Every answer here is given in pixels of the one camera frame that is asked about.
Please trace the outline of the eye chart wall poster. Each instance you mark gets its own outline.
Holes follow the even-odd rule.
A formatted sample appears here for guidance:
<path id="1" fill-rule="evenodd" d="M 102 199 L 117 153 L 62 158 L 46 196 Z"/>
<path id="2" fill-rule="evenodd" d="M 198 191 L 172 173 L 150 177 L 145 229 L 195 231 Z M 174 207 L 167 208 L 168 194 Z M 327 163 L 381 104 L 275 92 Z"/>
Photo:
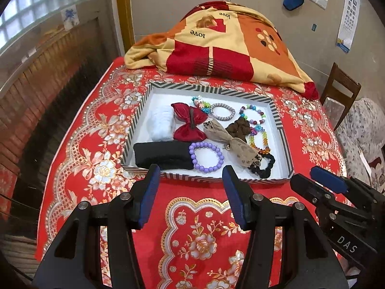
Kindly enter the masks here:
<path id="1" fill-rule="evenodd" d="M 361 0 L 345 0 L 336 45 L 349 53 L 358 24 Z"/>

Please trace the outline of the brown hair scrunchie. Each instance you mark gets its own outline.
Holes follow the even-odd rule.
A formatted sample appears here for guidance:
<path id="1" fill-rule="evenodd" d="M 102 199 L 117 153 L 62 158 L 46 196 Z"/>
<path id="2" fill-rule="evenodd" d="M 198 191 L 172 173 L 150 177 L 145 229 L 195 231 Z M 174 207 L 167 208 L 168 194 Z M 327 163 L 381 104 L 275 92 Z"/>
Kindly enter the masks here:
<path id="1" fill-rule="evenodd" d="M 244 117 L 239 117 L 235 122 L 226 127 L 226 131 L 233 137 L 240 138 L 251 133 L 250 124 Z"/>

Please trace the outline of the black wide headband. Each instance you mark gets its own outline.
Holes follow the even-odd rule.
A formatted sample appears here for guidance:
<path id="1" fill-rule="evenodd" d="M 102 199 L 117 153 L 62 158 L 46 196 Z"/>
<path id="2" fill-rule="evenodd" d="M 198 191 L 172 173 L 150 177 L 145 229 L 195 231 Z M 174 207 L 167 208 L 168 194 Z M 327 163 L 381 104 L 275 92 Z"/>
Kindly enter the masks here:
<path id="1" fill-rule="evenodd" d="M 192 170 L 194 168 L 190 143 L 180 141 L 136 143 L 133 147 L 139 168 L 156 164 L 161 170 Z"/>

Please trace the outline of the red velvet hair bow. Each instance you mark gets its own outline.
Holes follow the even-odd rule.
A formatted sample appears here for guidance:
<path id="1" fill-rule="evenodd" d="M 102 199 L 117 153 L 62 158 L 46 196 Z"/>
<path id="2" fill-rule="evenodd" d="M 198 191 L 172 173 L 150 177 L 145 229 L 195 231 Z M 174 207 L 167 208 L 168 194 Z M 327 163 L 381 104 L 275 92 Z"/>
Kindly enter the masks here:
<path id="1" fill-rule="evenodd" d="M 177 128 L 173 134 L 174 140 L 181 142 L 202 142 L 207 136 L 198 128 L 207 118 L 207 113 L 198 108 L 189 106 L 182 102 L 171 104 L 176 118 L 183 122 L 182 126 Z"/>

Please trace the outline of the striped cardboard box tray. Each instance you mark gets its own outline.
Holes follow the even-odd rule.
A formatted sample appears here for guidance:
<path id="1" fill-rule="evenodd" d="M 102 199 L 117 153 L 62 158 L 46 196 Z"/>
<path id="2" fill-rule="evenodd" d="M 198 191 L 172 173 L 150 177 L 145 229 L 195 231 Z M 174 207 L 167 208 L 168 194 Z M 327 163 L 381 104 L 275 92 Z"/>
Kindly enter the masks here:
<path id="1" fill-rule="evenodd" d="M 135 112 L 121 166 L 143 175 L 215 182 L 230 165 L 249 183 L 284 183 L 294 174 L 275 103 L 255 94 L 151 82 Z"/>

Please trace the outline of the floral fabric pile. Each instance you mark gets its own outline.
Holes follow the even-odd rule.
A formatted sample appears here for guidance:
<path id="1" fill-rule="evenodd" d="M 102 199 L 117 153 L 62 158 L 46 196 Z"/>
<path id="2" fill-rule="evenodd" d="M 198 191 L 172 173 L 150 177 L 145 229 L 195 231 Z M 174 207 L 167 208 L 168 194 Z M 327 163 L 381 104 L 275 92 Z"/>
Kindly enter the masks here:
<path id="1" fill-rule="evenodd" d="M 384 194 L 384 112 L 369 98 L 352 105 L 335 135 L 347 176 Z"/>

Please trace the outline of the light blue fluffy hairband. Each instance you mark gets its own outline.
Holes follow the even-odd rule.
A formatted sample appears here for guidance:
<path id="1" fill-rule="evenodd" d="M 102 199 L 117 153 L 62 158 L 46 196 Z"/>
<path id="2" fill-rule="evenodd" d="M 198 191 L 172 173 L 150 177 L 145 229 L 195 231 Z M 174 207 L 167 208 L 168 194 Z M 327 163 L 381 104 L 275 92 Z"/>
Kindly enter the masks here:
<path id="1" fill-rule="evenodd" d="M 154 142 L 173 140 L 176 129 L 173 107 L 160 106 L 155 108 L 149 118 L 149 136 Z"/>

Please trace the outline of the leopard print hair bow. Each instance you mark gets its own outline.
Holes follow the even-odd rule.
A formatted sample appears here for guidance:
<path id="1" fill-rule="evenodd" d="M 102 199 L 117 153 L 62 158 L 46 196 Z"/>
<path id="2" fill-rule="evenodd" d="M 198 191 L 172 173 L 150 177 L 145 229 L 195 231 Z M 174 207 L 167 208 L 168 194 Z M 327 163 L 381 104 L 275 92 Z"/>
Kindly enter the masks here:
<path id="1" fill-rule="evenodd" d="M 224 144 L 225 148 L 235 155 L 241 166 L 248 168 L 253 163 L 258 154 L 257 150 L 240 138 L 232 137 L 216 119 L 204 123 L 203 126 L 207 138 Z"/>

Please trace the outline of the wooden chair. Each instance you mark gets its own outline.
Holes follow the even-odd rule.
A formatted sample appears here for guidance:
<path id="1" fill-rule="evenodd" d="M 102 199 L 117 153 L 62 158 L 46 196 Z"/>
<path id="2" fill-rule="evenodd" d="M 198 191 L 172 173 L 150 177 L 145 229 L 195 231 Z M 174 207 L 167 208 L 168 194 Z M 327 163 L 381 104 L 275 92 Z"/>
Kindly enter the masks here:
<path id="1" fill-rule="evenodd" d="M 334 131 L 342 123 L 360 90 L 361 84 L 334 63 L 320 98 L 325 111 L 329 111 L 328 117 Z"/>

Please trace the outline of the black hair scrunchie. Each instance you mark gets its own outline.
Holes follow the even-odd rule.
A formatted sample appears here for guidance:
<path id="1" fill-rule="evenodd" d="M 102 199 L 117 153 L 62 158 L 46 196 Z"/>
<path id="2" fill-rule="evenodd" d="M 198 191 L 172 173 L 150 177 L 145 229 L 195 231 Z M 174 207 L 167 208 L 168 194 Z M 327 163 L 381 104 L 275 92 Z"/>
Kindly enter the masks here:
<path id="1" fill-rule="evenodd" d="M 248 169 L 252 174 L 257 175 L 260 179 L 267 179 L 271 176 L 274 164 L 275 157 L 272 154 L 258 153 Z"/>

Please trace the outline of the red yellow folded blanket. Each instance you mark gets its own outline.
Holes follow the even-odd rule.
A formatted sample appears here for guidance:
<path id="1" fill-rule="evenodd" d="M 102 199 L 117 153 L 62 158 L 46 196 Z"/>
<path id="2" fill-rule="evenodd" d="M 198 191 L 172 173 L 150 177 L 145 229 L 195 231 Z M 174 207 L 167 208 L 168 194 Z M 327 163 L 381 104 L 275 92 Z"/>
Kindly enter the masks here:
<path id="1" fill-rule="evenodd" d="M 129 69 L 154 66 L 169 74 L 289 87 L 308 100 L 318 99 L 316 85 L 273 23 L 229 1 L 198 5 L 169 31 L 132 45 L 124 62 Z"/>

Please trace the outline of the wooden slatted radiator cover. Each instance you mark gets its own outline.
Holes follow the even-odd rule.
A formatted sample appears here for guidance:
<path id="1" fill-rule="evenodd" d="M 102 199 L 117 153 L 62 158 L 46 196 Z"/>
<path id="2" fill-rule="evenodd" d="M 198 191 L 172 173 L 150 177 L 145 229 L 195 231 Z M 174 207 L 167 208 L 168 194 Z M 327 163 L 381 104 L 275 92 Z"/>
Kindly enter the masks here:
<path id="1" fill-rule="evenodd" d="M 26 207 L 17 184 L 44 191 L 48 169 L 78 108 L 108 65 L 101 23 L 50 35 L 1 90 L 1 218 Z"/>

